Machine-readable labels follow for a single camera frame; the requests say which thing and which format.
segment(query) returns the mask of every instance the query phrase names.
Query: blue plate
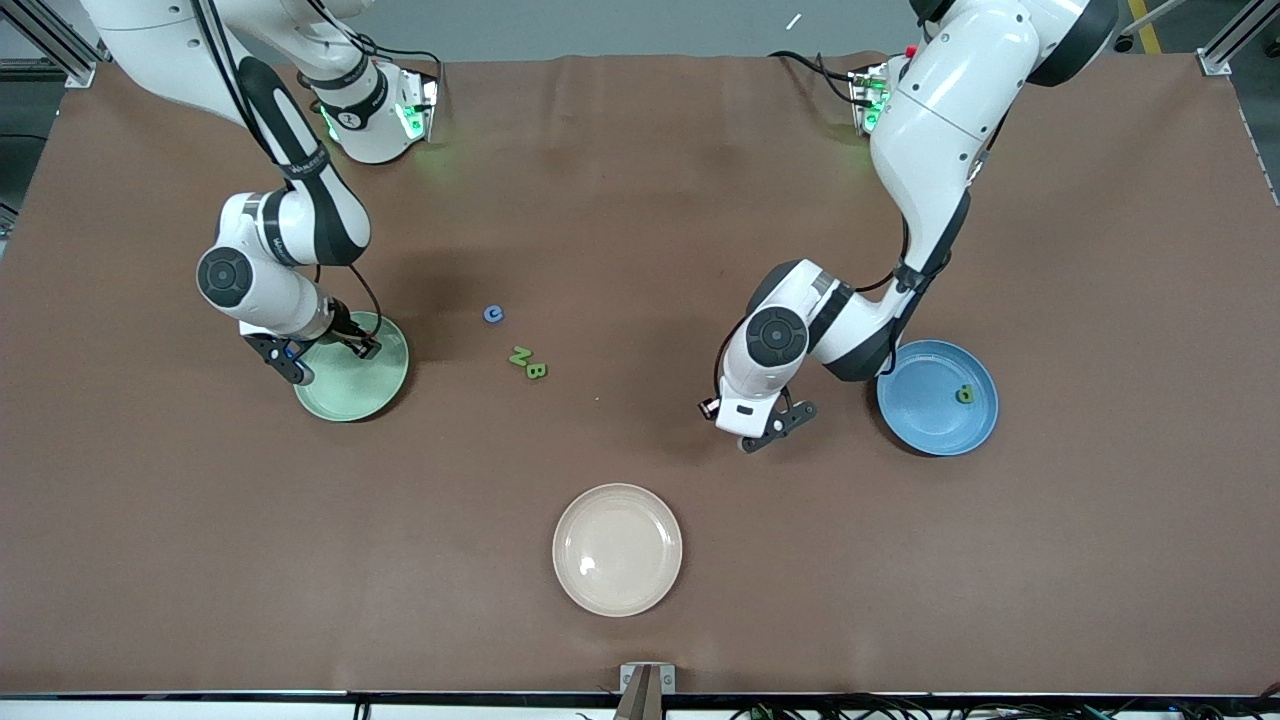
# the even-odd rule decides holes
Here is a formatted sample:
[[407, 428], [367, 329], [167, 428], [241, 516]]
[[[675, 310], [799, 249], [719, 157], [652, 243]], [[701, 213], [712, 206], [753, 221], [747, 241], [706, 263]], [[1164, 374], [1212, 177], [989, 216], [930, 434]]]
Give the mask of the blue plate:
[[876, 382], [876, 400], [890, 429], [929, 455], [969, 452], [991, 436], [1000, 415], [991, 373], [941, 340], [897, 348], [897, 368]]

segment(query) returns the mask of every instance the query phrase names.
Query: brown table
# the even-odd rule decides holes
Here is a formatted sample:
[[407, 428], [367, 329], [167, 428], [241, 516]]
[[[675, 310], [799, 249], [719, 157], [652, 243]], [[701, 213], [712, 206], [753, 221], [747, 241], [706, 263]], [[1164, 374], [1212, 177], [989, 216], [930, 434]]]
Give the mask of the brown table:
[[[67, 95], [0, 268], [0, 689], [590, 689], [635, 659], [696, 692], [1275, 679], [1280, 214], [1226, 79], [1108, 56], [1019, 99], [908, 331], [1000, 387], [995, 436], [947, 460], [817, 364], [792, 388], [822, 415], [758, 455], [695, 409], [771, 266], [865, 283], [896, 256], [815, 76], [567, 58], [456, 65], [447, 94], [438, 145], [338, 160], [415, 352], [348, 425], [196, 292], [223, 200], [278, 184], [243, 131], [114, 68]], [[625, 620], [552, 574], [605, 482], [686, 541]]]

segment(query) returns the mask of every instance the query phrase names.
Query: plate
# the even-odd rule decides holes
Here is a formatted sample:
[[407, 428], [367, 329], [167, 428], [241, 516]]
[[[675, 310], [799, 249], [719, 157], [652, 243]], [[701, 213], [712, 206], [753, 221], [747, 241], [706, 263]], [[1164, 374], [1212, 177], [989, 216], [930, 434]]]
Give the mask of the plate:
[[680, 574], [684, 542], [671, 509], [631, 484], [591, 488], [556, 525], [552, 562], [573, 602], [605, 618], [649, 610]]
[[897, 366], [876, 380], [876, 400], [890, 429], [929, 455], [969, 452], [991, 436], [1000, 415], [987, 368], [969, 351], [941, 340], [897, 348]]
[[[378, 315], [365, 310], [351, 319], [366, 331], [378, 323]], [[378, 355], [367, 360], [340, 342], [314, 345], [302, 361], [315, 373], [310, 384], [293, 386], [298, 401], [312, 415], [334, 423], [361, 420], [381, 410], [396, 397], [408, 375], [408, 341], [399, 327], [385, 315], [378, 331], [383, 343]]]

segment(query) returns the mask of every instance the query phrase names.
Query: gray floor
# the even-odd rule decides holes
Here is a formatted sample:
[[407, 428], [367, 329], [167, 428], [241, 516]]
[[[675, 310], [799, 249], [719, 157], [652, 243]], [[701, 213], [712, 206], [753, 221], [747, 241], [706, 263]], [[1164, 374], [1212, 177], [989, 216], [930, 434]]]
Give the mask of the gray floor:
[[[1189, 53], [1204, 45], [1240, 4], [1188, 1], [1156, 23], [1164, 51]], [[1128, 5], [1121, 6], [1121, 22], [1128, 23]], [[896, 51], [918, 36], [906, 0], [379, 0], [351, 24], [388, 47], [430, 49], [447, 61], [765, 55], [781, 49], [838, 55]], [[1231, 82], [1262, 159], [1280, 173], [1280, 59], [1262, 51], [1276, 32], [1280, 28], [1263, 33], [1231, 60]], [[0, 22], [0, 58], [29, 54], [15, 37]], [[266, 59], [282, 60], [260, 44], [247, 45]], [[61, 94], [56, 83], [0, 82], [0, 133], [46, 135]], [[0, 138], [0, 201], [22, 208], [40, 150], [38, 141]]]

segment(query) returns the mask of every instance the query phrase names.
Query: white plate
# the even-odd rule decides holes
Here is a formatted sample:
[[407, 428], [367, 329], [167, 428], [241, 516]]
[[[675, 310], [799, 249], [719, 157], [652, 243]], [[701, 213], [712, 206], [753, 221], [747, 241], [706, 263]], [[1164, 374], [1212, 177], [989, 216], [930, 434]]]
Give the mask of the white plate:
[[657, 495], [613, 483], [570, 503], [556, 525], [552, 562], [573, 602], [605, 618], [649, 610], [680, 574], [684, 543]]

